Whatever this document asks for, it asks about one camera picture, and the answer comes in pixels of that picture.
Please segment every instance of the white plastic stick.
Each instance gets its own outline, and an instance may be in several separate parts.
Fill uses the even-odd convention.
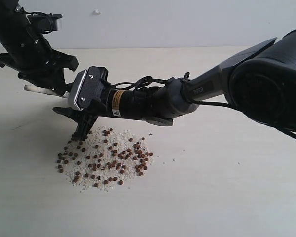
[[[34,86],[34,85],[25,85],[24,90],[25,91],[36,92],[36,93],[41,93],[41,94],[46,94],[46,95],[55,95],[55,96],[59,96],[59,97],[62,97],[62,98],[68,98],[68,96],[69,96],[68,92],[65,92],[64,95],[57,95],[57,93],[54,90],[45,89],[45,88],[37,87],[37,86]]]

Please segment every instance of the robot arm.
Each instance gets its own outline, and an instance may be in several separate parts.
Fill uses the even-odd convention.
[[[50,94],[67,97],[69,92],[69,107],[53,110],[78,123],[75,139],[84,140],[99,116],[172,126],[174,118],[198,105],[239,110],[296,138],[296,30],[277,43],[274,38],[244,50],[193,80],[186,73],[177,79],[147,76],[111,85],[106,68],[92,66],[66,85],[63,69],[75,71],[77,59],[53,50],[43,37],[43,28],[56,28],[52,16],[27,15],[18,0],[0,0],[0,42],[7,50],[0,55],[0,66],[16,69],[19,78],[51,89]],[[148,87],[153,82],[163,87]],[[123,84],[129,86],[119,89]],[[203,101],[221,94],[228,104]]]

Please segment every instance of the white table surface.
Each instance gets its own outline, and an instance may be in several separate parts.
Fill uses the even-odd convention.
[[[193,78],[242,49],[63,51],[116,83]],[[95,126],[145,136],[159,157],[144,177],[81,193],[55,169],[75,123],[51,109],[66,101],[25,83],[0,68],[0,237],[296,237],[296,140],[226,108],[199,107],[173,127],[100,118]]]

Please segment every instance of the yellow warning label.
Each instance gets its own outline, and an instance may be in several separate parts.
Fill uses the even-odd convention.
[[[125,90],[118,90],[115,92],[112,100],[112,112],[114,116],[121,116],[120,111],[119,111],[119,103],[120,103],[120,98],[122,97],[122,94],[125,92]]]

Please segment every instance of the white wall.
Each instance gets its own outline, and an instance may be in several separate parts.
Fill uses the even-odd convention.
[[[20,0],[63,14],[54,48],[252,45],[296,28],[296,0]],[[98,9],[101,15],[92,14]]]

